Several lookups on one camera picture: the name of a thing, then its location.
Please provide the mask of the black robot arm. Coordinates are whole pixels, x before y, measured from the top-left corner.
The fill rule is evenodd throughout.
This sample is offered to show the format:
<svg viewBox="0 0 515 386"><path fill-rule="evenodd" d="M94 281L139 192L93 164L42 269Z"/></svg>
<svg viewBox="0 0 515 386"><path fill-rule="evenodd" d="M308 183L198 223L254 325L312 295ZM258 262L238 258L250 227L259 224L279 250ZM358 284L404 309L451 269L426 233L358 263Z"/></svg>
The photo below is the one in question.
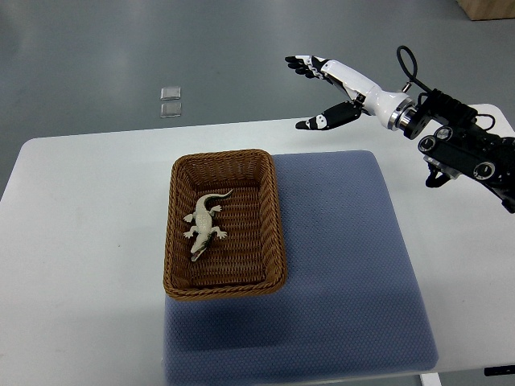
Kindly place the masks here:
<svg viewBox="0 0 515 386"><path fill-rule="evenodd" d="M430 171L427 187L441 187L465 175L486 187L509 213L514 213L513 137L501 137L478 126L476 109L437 89L417 105L409 102L396 113L393 126L411 140L430 121L440 124L434 134L418 143Z"/></svg>

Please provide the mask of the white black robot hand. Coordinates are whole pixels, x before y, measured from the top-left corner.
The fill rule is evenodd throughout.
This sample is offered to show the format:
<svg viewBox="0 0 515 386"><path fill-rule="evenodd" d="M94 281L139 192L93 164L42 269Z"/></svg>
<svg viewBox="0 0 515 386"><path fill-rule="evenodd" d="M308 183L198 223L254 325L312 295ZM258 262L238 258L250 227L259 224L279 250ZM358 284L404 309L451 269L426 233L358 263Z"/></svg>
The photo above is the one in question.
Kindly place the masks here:
<svg viewBox="0 0 515 386"><path fill-rule="evenodd" d="M378 84L337 60L314 55L287 56L288 67L308 79L325 80L348 99L295 125L296 129L329 130L357 120L363 113L375 116L390 130L404 129L415 113L414 101L404 92L386 92Z"/></svg>

